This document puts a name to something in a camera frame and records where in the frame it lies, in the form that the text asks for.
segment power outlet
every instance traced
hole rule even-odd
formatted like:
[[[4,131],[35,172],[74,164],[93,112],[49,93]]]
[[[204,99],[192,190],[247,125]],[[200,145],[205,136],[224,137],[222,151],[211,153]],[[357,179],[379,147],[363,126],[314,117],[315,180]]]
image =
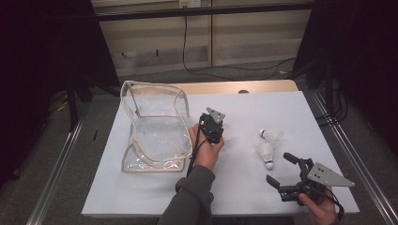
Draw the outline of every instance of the power outlet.
[[[180,8],[188,8],[190,6],[190,0],[179,0]]]
[[[190,8],[200,8],[202,6],[201,0],[190,0]]]

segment human hand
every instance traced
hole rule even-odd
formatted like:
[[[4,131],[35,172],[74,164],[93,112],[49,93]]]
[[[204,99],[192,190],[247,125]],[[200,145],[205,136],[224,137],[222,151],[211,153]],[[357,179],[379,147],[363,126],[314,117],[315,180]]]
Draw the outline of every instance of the human hand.
[[[331,194],[331,187],[327,187],[325,194],[333,198]],[[315,203],[306,194],[298,195],[301,202],[310,210],[310,221],[313,225],[332,224],[337,216],[334,208],[334,203],[326,198],[321,198],[318,203]]]
[[[193,127],[188,129],[190,134],[192,145],[196,143],[196,136],[198,132],[199,124],[195,124]],[[201,165],[207,167],[211,171],[213,170],[214,166],[216,165],[217,158],[219,157],[220,150],[224,145],[223,138],[220,138],[220,142],[217,144],[211,144],[207,141],[205,135],[200,131],[199,134],[199,142],[201,144],[200,149],[197,152],[195,165]]]

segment transparent plastic container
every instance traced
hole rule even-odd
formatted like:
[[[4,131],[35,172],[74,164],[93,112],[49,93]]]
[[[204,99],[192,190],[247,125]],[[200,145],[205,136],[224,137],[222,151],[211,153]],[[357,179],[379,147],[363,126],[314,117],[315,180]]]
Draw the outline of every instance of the transparent plastic container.
[[[122,171],[182,171],[192,152],[184,91],[171,84],[126,81],[120,99],[131,120]]]

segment white tabletop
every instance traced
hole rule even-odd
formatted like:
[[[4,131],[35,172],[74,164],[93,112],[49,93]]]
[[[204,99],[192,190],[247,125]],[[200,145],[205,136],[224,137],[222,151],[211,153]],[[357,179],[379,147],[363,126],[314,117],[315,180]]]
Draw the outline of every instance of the white tabletop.
[[[226,114],[225,146],[214,169],[217,178],[211,190],[214,215],[306,212],[306,207],[296,202],[282,202],[278,191],[266,182],[267,174],[281,186],[299,181],[299,166],[285,160],[284,152],[311,158],[342,174],[301,92],[188,95],[188,101],[192,125],[207,112],[206,107]],[[255,152],[263,141],[258,136],[262,128],[284,134],[272,171]],[[121,172],[129,134],[130,120],[120,106],[82,214],[94,218],[158,217],[176,194],[175,183],[186,175],[187,168],[183,172]],[[346,213],[359,212],[348,187],[334,187],[333,192]]]

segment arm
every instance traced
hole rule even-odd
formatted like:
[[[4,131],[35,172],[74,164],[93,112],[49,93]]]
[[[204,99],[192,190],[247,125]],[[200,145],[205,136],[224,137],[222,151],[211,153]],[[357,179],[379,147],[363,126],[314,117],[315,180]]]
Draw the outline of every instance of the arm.
[[[196,142],[198,124],[189,129],[191,142]],[[203,133],[200,133],[199,143],[204,142],[198,150],[195,166],[189,177],[181,178],[176,183],[177,194],[164,211],[158,225],[164,224],[196,224],[200,219],[203,224],[211,221],[210,204],[213,195],[210,192],[215,179],[212,172],[220,150],[223,138],[218,144],[210,144]]]
[[[325,194],[333,198],[331,195],[331,187],[327,187]],[[319,203],[313,202],[306,194],[298,195],[301,202],[310,210],[310,221],[313,225],[338,225],[340,224],[336,216],[334,203],[328,199],[322,198]]]

